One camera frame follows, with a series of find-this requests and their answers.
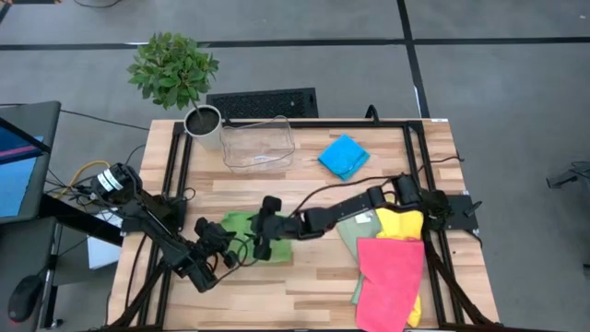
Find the clear plastic container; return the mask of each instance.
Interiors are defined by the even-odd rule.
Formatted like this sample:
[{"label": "clear plastic container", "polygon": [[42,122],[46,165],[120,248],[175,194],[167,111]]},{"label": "clear plastic container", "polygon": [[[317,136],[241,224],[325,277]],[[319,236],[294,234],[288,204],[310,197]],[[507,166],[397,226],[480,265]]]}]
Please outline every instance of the clear plastic container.
[{"label": "clear plastic container", "polygon": [[284,116],[260,124],[225,126],[221,131],[223,162],[232,172],[267,172],[287,167],[295,143]]}]

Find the gray carpet floor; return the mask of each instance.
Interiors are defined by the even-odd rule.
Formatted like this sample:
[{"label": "gray carpet floor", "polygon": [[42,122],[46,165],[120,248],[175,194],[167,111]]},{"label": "gray carpet floor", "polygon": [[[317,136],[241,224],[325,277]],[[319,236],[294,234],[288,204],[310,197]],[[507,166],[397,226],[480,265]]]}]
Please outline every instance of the gray carpet floor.
[{"label": "gray carpet floor", "polygon": [[[86,0],[105,5],[107,0]],[[564,0],[407,1],[414,38],[590,36],[590,3]],[[402,38],[395,1],[123,0],[12,6],[0,44],[143,42],[171,30],[198,41]],[[212,93],[316,88],[320,117],[418,117],[404,46],[210,49]],[[0,102],[58,100],[65,110],[149,126],[182,118],[126,83],[133,51],[0,51]],[[590,160],[590,44],[418,46],[432,117],[448,118],[478,210],[500,318],[509,326],[590,326],[590,193],[545,178]],[[90,160],[124,160],[147,133],[63,114],[51,168],[63,180]],[[139,166],[141,153],[131,164]],[[81,234],[69,232],[68,243]],[[63,257],[62,330],[104,319],[113,267],[88,271],[82,246]]]}]

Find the yellow cloth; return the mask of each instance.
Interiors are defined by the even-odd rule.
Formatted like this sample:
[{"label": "yellow cloth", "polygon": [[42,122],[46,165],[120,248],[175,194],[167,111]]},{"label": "yellow cloth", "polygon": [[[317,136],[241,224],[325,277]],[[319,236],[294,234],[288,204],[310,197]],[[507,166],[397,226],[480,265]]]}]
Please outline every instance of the yellow cloth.
[{"label": "yellow cloth", "polygon": [[[381,223],[382,230],[377,233],[377,238],[388,238],[397,240],[419,240],[420,231],[424,216],[419,211],[395,213],[386,208],[378,208],[377,217]],[[416,297],[414,308],[407,317],[407,324],[418,327],[422,317],[422,306],[420,296]]]}]

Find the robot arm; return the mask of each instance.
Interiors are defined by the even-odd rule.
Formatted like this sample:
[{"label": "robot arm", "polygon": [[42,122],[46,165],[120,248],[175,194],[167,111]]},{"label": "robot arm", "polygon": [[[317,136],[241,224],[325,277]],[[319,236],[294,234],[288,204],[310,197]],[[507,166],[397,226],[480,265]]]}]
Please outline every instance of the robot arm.
[{"label": "robot arm", "polygon": [[196,242],[178,233],[178,200],[152,196],[142,188],[142,181],[129,166],[114,164],[90,182],[90,198],[99,200],[125,222],[134,223],[162,251],[162,259],[179,277],[188,277],[199,292],[210,290],[217,277],[207,259],[221,255],[224,264],[233,268],[238,256],[229,251],[235,232],[225,231],[219,224],[200,218],[195,225]]},{"label": "robot arm", "polygon": [[281,217],[276,214],[281,209],[281,200],[265,197],[259,213],[252,218],[254,258],[270,259],[270,240],[316,239],[332,230],[338,222],[375,208],[388,208],[398,213],[419,210],[433,220],[444,219],[452,213],[444,192],[420,189],[410,175],[394,176],[389,181],[395,189],[399,204],[387,202],[383,186],[377,185],[332,207],[295,210],[290,216]]}]

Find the wooden table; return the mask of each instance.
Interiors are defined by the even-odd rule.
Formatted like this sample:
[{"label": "wooden table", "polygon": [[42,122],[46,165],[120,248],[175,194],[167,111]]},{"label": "wooden table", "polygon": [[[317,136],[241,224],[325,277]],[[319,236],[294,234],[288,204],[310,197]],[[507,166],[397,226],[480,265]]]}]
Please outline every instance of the wooden table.
[{"label": "wooden table", "polygon": [[[169,153],[173,121],[152,122],[140,176],[152,195],[160,193]],[[424,120],[431,160],[456,154],[451,127],[447,122]],[[370,153],[367,163],[351,181],[368,176],[409,172],[402,131],[396,128],[293,129],[296,151],[293,162],[281,172],[234,174],[224,165],[222,152],[205,151],[193,144],[187,187],[196,191],[189,202],[183,236],[195,240],[198,217],[219,221],[232,210],[257,211],[266,195],[282,198],[283,211],[291,211],[315,188],[339,183],[318,161],[321,151],[341,134],[348,134]],[[414,149],[421,165],[417,139]],[[182,152],[177,154],[177,179]],[[448,194],[465,190],[457,160],[432,164],[436,185]],[[425,184],[423,174],[421,182]],[[368,182],[318,194],[307,206],[331,206],[360,193]],[[448,231],[456,279],[474,304],[489,319],[497,321],[490,282],[478,242],[463,231]],[[114,321],[124,309],[131,266],[141,234],[127,236],[112,287],[109,319]],[[148,264],[150,242],[140,254],[132,285],[132,299],[141,288]],[[199,293],[188,279],[172,276],[164,328],[356,328],[355,306],[350,297],[359,269],[337,231],[308,242],[293,242],[293,260],[287,264],[244,267],[220,282],[213,290]],[[219,267],[217,274],[227,271]],[[441,280],[448,321],[453,321],[446,285]],[[154,322],[159,285],[152,293],[148,323]],[[422,319],[420,327],[437,326],[427,268],[420,286]]]}]

